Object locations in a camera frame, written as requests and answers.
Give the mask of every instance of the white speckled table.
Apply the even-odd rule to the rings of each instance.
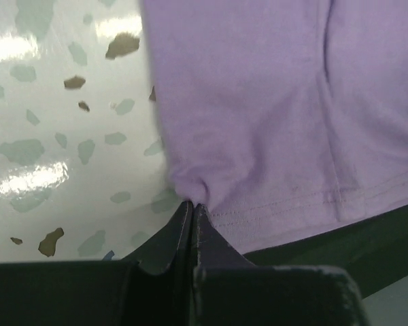
[[[0,1],[0,261],[121,258],[179,199],[137,0]]]

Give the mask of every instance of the purple shirt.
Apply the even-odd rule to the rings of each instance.
[[[170,178],[241,253],[408,204],[408,0],[144,0]]]

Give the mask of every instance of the lavender cloth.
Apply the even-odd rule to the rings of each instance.
[[[408,204],[408,0],[144,0],[177,193],[241,253]]]

